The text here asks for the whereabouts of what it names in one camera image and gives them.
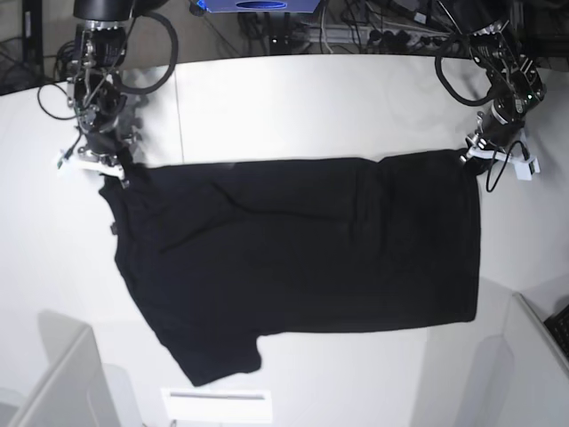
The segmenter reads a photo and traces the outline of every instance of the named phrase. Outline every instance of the black t-shirt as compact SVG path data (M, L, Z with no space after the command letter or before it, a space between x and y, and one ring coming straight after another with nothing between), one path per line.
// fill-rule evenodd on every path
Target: black t-shirt
M477 180L456 151L146 169L100 191L116 264L195 385L260 368L256 340L476 316Z

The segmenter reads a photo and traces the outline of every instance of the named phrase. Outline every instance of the t-shirt sleeve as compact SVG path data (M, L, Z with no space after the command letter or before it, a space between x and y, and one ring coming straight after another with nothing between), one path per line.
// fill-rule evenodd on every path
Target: t-shirt sleeve
M163 328L157 336L195 387L260 369L256 335L226 335L214 331L204 334L191 329Z

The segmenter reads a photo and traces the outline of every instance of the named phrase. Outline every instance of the white table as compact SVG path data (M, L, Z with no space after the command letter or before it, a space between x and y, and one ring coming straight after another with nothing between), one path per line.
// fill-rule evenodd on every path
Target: white table
M474 87L477 95L485 93L476 66L445 64L459 92L474 97L466 89ZM511 291L531 291L545 311L569 294L569 79L551 74L546 82L549 95L528 123L542 175L518 182L507 171L499 188L482 196L483 279L475 322L261 338L259 373L211 387L271 390L279 427L454 426L469 367L481 342L501 334ZM62 95L49 91L46 107L67 114ZM456 103L438 83L432 59L357 55L180 65L141 113L150 165L380 159L462 147L476 123L476 110ZM9 343L0 352L0 387L26 393L41 374L36 314L55 310L93 324L103 361L128 371L142 419L166 425L158 388L189 383L140 318L116 271L112 216L95 193L100 178L56 177L52 159L75 137L72 123L41 112L35 91L0 99L0 342Z

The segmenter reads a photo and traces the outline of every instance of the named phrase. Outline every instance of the table surface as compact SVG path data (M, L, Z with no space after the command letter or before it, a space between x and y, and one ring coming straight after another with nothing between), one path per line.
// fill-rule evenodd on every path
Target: table surface
M462 94L475 97L487 90L484 73L472 63L446 60L445 70ZM144 84L162 71L134 77ZM279 426L370 425L372 419L397 426L453 425L468 367L478 345L501 333L511 291L530 295L542 316L569 294L568 76L544 75L549 94L528 120L531 150L542 174L521 182L508 170L492 195L482 195L482 279L475 322L386 334L261 338L263 369L212 388L272 390ZM50 111L68 115L59 91L46 87L42 95ZM184 64L148 103L141 103L139 113L143 140L137 158L151 166L275 158L377 160L463 147L465 134L476 125L476 110L445 92L432 59L397 56ZM4 378L21 389L33 384L41 363L36 368L33 351L15 348L41 353L32 336L34 316L54 310L93 324L103 361L128 371L143 419L165 425L155 389L189 385L141 320L116 271L112 215L95 193L101 178L79 171L56 174L53 159L75 138L73 123L52 120L40 110L36 91L0 98L0 195L5 203L0 210L0 312L9 323L19 320L30 336L15 337L12 327L0 325L0 338L14 348L0 361L21 365ZM159 372L148 369L150 363L158 364ZM447 384L443 390L441 383ZM317 394L315 387L325 392ZM346 399L357 405L356 414L342 412L340 402Z

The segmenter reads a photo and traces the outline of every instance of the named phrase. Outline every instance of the t-shirt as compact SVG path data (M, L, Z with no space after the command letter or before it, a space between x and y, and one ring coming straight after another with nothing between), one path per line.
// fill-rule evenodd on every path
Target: t-shirt
M259 336L476 316L476 177L444 150L127 169L101 195L116 265L195 385L260 368Z

